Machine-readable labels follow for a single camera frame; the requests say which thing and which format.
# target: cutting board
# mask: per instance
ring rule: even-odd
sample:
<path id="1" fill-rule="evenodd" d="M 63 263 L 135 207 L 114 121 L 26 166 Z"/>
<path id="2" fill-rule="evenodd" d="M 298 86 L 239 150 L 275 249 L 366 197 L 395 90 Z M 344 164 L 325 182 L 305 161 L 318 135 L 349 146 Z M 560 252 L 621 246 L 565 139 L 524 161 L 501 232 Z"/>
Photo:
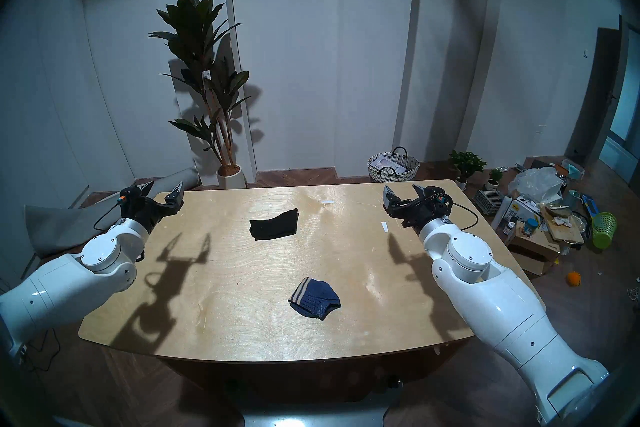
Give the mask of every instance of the cutting board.
<path id="1" fill-rule="evenodd" d="M 540 210 L 542 211 L 542 217 L 546 220 L 546 226 L 549 229 L 549 234 L 551 234 L 551 237 L 556 241 L 564 241 L 569 244 L 584 243 L 583 235 L 580 234 L 578 222 L 573 215 L 570 217 L 571 227 L 567 227 L 565 225 L 556 225 L 553 216 L 546 210 L 544 205 L 540 205 Z"/>

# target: potted plant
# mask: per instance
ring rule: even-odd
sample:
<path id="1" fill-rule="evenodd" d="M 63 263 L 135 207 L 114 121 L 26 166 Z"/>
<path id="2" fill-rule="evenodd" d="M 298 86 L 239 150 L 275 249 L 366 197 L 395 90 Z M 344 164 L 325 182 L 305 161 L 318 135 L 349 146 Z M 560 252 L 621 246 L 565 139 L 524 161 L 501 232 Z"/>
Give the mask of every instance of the potted plant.
<path id="1" fill-rule="evenodd" d="M 484 185 L 484 188 L 487 191 L 495 191 L 496 189 L 498 189 L 498 183 L 500 182 L 500 179 L 502 178 L 502 176 L 503 176 L 503 173 L 500 172 L 497 168 L 494 168 L 493 170 L 491 170 L 489 174 L 489 179 Z"/>
<path id="2" fill-rule="evenodd" d="M 483 162 L 477 155 L 470 151 L 457 152 L 453 150 L 451 152 L 451 161 L 460 172 L 460 175 L 456 177 L 456 184 L 463 191 L 467 188 L 466 180 L 471 177 L 474 172 L 482 172 L 483 167 L 487 165 L 487 162 Z"/>
<path id="3" fill-rule="evenodd" d="M 177 118 L 170 122 L 181 131 L 205 141 L 220 162 L 217 171 L 218 181 L 225 189 L 245 188 L 247 185 L 241 167 L 233 156 L 233 138 L 231 134 L 231 110 L 242 101 L 234 100 L 238 90 L 249 79 L 249 72 L 231 72 L 226 58 L 215 60 L 214 46 L 231 29 L 240 24 L 220 29 L 227 22 L 222 22 L 216 29 L 213 22 L 224 4 L 213 6 L 213 0 L 178 0 L 175 5 L 167 5 L 166 12 L 158 10 L 158 15 L 175 29 L 174 33 L 158 31 L 150 33 L 150 38 L 161 38 L 168 41 L 169 50 L 182 60 L 187 68 L 181 70 L 182 78 L 173 77 L 191 86 L 200 94 L 207 109 L 207 116 L 193 118 L 190 122 Z"/>

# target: orange ball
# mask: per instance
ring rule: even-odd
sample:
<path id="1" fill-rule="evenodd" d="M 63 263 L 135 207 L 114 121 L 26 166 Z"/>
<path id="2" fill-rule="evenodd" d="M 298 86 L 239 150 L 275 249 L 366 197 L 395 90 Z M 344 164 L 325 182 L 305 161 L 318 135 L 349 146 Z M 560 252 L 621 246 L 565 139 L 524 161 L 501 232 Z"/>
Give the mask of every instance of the orange ball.
<path id="1" fill-rule="evenodd" d="M 578 285 L 580 285 L 580 274 L 578 274 L 578 272 L 569 272 L 566 275 L 566 282 L 567 284 L 569 284 L 571 287 L 576 287 Z"/>

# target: white flower pot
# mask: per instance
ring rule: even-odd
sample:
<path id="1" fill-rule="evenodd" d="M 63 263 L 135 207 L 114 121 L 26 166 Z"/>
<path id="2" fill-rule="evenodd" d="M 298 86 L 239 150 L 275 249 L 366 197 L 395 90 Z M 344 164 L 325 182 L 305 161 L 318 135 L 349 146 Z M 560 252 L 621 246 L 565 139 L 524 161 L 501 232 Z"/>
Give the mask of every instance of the white flower pot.
<path id="1" fill-rule="evenodd" d="M 245 175 L 242 173 L 242 167 L 238 165 L 238 170 L 233 175 L 220 175 L 219 172 L 216 172 L 217 183 L 219 183 L 222 189 L 246 189 L 247 181 L 245 180 Z"/>

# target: basket handle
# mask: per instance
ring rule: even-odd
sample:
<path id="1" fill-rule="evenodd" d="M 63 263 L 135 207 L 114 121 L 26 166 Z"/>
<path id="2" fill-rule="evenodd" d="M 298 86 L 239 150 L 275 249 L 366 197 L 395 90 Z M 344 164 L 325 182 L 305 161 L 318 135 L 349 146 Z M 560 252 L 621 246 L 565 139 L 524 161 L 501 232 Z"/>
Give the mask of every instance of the basket handle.
<path id="1" fill-rule="evenodd" d="M 391 172 L 393 172 L 393 176 L 394 176 L 394 177 L 397 177 L 397 176 L 398 176 L 398 174 L 396 174 L 396 173 L 395 173 L 396 171 L 395 171 L 395 170 L 393 170 L 393 168 L 391 168 L 391 167 L 382 167 L 382 168 L 381 168 L 380 170 L 378 170 L 377 172 L 378 172 L 380 175 L 382 175 L 382 171 L 383 171 L 385 168 L 388 168 L 389 170 L 391 170 Z"/>
<path id="2" fill-rule="evenodd" d="M 396 152 L 395 152 L 395 151 L 396 151 L 398 148 L 402 148 L 402 149 L 405 151 L 405 152 L 404 152 L 404 155 L 405 155 L 405 156 L 404 156 L 404 158 L 409 158 L 409 155 L 408 155 L 408 153 L 406 152 L 406 151 L 407 151 L 407 149 L 406 149 L 404 146 L 396 146 L 395 148 L 393 148 L 393 151 L 391 152 L 391 154 L 392 154 L 392 155 L 395 155 L 395 154 L 396 154 Z"/>

